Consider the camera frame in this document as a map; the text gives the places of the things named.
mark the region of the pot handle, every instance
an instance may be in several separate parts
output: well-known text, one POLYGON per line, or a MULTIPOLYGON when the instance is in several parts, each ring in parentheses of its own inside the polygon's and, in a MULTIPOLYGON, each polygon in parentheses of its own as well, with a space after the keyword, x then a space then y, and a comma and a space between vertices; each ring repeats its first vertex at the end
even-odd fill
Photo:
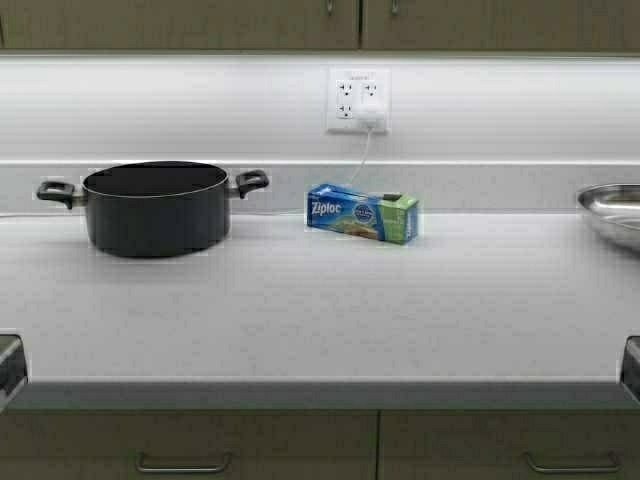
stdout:
POLYGON ((263 170, 251 170, 238 175, 236 185, 238 196, 244 198, 249 192, 268 187, 269 177, 263 170))
POLYGON ((73 207, 73 192, 75 186, 71 183, 59 182, 55 180, 47 180, 42 182, 36 196, 40 200, 52 200, 54 202, 64 203, 69 210, 73 207))

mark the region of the metal bowl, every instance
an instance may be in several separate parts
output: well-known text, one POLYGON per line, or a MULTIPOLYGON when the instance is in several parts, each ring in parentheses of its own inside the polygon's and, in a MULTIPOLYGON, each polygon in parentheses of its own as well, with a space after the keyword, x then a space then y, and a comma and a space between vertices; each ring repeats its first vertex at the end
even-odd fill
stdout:
POLYGON ((578 193, 586 222, 611 242, 640 251, 640 185, 599 185, 578 193))

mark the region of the white wall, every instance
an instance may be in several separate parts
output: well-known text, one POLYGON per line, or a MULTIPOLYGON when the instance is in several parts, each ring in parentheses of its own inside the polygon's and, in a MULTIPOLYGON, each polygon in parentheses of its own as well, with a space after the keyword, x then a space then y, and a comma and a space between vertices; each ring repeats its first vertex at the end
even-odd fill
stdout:
POLYGON ((348 178, 364 146, 325 132, 330 66, 392 71, 392 133, 374 139, 365 190, 530 210, 640 183, 640 59, 0 56, 0 212, 50 208, 32 195, 44 176, 163 158, 263 166, 271 192, 236 211, 301 208, 310 184, 348 178))
POLYGON ((0 58, 0 159, 349 160, 325 133, 327 68, 392 70, 392 161, 640 154, 640 61, 419 56, 0 58))

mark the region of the upper cabinet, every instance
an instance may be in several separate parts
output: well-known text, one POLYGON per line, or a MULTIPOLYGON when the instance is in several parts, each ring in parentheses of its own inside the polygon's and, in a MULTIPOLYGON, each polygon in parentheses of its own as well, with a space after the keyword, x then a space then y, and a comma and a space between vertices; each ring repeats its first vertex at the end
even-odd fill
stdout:
POLYGON ((0 47, 640 52, 640 0, 0 0, 0 47))
POLYGON ((356 49, 359 0, 0 0, 9 49, 356 49))
POLYGON ((364 0, 371 50, 640 50, 639 0, 364 0))

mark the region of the cabinet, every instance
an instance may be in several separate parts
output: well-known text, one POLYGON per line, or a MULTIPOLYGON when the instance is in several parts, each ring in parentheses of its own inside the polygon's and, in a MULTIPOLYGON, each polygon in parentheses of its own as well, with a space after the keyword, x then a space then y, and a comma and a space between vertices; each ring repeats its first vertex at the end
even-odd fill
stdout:
POLYGON ((640 51, 638 0, 0 0, 0 25, 16 50, 640 51))
POLYGON ((358 0, 0 0, 9 49, 354 49, 358 15, 358 0))
POLYGON ((575 480, 631 480, 640 478, 639 428, 638 412, 386 412, 380 479, 567 477, 534 471, 529 453, 538 467, 600 470, 575 480))
POLYGON ((640 50, 638 0, 364 0, 373 50, 640 50))
POLYGON ((375 449, 375 412, 0 416, 0 472, 15 480, 153 478, 137 471, 139 454, 150 467, 193 467, 221 465, 227 452, 224 479, 371 480, 375 449))

